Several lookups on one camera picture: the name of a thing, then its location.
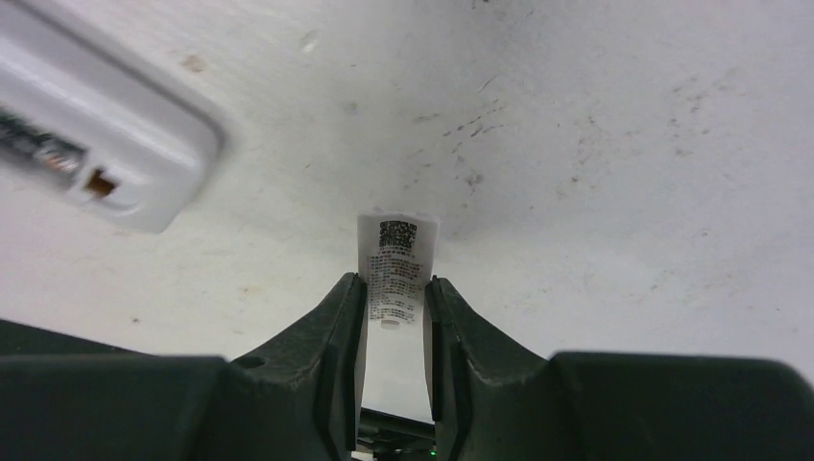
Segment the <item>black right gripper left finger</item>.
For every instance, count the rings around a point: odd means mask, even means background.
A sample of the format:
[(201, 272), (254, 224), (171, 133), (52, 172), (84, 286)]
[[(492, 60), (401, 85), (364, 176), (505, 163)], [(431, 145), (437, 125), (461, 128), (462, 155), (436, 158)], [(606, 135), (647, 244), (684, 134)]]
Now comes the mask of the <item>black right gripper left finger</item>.
[(366, 287), (343, 275), (254, 350), (151, 355), (1, 324), (5, 460), (347, 460), (364, 379)]

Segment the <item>white remote control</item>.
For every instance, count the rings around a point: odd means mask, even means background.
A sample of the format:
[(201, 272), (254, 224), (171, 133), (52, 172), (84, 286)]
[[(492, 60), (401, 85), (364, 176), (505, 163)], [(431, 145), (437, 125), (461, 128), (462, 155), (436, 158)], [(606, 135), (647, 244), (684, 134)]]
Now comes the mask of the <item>white remote control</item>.
[(1, 5), (1, 171), (164, 231), (227, 146), (204, 97), (54, 1)]

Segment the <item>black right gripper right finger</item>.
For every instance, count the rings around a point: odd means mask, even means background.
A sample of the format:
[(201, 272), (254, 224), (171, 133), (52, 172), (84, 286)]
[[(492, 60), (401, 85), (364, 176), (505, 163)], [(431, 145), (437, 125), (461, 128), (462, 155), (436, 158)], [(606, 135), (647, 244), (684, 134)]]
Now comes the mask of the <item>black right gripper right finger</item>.
[(447, 279), (425, 289), (442, 460), (809, 460), (813, 390), (769, 360), (609, 352), (543, 358)]

